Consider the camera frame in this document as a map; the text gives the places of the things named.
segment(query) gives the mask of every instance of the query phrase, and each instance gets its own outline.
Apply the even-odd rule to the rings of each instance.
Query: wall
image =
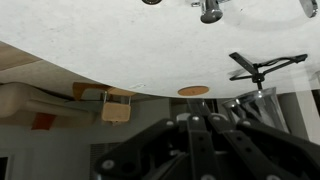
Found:
[[[13,154],[12,180],[87,180],[90,144],[124,141],[165,117],[168,99],[133,103],[130,122],[116,127],[99,118],[91,127],[44,132],[0,126],[0,153]]]
[[[86,151],[73,141],[72,133],[1,126],[0,137],[0,151],[13,155],[12,180],[81,179],[71,172],[83,170],[75,157],[84,156]]]

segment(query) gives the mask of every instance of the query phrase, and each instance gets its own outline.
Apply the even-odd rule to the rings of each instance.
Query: black metal frame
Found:
[[[95,165],[100,179],[319,179],[320,146],[250,119],[234,125],[203,102],[192,100],[198,108],[187,119],[163,119],[105,154]]]
[[[265,80],[265,75],[268,73],[271,73],[275,70],[278,70],[280,68],[283,68],[285,66],[288,66],[293,63],[299,63],[302,61],[305,61],[308,57],[307,54],[302,54],[294,57],[281,57],[277,59],[273,59],[270,61],[266,61],[264,63],[251,63],[249,60],[241,56],[239,53],[234,52],[229,55],[232,59],[234,59],[237,63],[239,63],[245,70],[247,70],[251,75],[249,76],[233,76],[230,78],[231,81],[235,80],[241,80],[241,79],[252,79],[253,83],[257,83],[258,89],[262,89],[262,82]],[[270,68],[262,73],[259,72],[260,67],[264,66],[271,66],[276,64],[279,61],[288,60],[288,62],[285,62],[283,64],[280,64],[278,66],[275,66],[273,68]]]

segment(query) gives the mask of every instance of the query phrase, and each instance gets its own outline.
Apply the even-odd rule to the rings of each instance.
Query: metal bolt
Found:
[[[112,160],[106,160],[102,163],[102,168],[106,170],[110,170],[114,167],[114,161]]]
[[[194,121],[199,121],[199,117],[198,116],[194,116],[193,118],[192,118]]]
[[[191,3],[191,7],[199,7],[199,6],[200,6],[200,2]]]
[[[167,121],[167,126],[173,126],[173,122],[172,121]]]
[[[251,126],[251,123],[249,121],[243,121],[242,124],[247,125],[247,126]]]
[[[267,176],[266,180],[281,180],[281,179],[278,176],[271,174],[271,175]]]
[[[201,180],[216,180],[216,178],[210,174],[205,174],[201,177]]]

